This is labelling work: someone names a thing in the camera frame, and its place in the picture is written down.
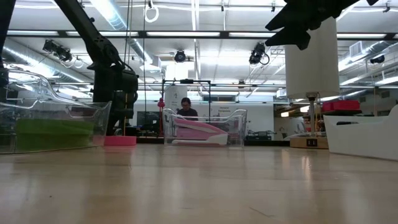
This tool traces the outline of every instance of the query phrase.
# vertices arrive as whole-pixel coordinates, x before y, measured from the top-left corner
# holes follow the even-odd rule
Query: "dark hair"
[[[187,102],[187,103],[189,103],[189,105],[191,105],[191,100],[190,100],[188,97],[182,98],[181,104],[182,104],[182,103],[185,103],[185,102]]]

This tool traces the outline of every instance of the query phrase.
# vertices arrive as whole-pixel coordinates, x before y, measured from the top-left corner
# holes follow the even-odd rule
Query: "clear plastic tub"
[[[18,70],[9,71],[6,91],[0,102],[0,153],[103,146],[110,102],[59,97],[43,76]]]
[[[165,144],[184,146],[243,146],[246,110],[228,117],[183,117],[163,110]]]

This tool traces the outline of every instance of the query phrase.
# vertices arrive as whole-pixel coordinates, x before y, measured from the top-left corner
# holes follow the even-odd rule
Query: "pink tray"
[[[135,136],[106,136],[105,146],[135,146],[137,137]]]

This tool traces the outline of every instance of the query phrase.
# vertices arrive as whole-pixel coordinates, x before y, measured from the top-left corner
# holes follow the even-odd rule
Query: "man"
[[[191,108],[191,100],[187,97],[181,100],[182,109],[180,109],[177,114],[181,116],[198,116],[198,112]],[[196,118],[191,118],[189,120],[197,121]]]

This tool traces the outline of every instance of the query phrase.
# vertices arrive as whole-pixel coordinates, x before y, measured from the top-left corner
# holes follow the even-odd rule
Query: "wooden floor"
[[[0,156],[3,224],[396,224],[398,162],[278,147]]]

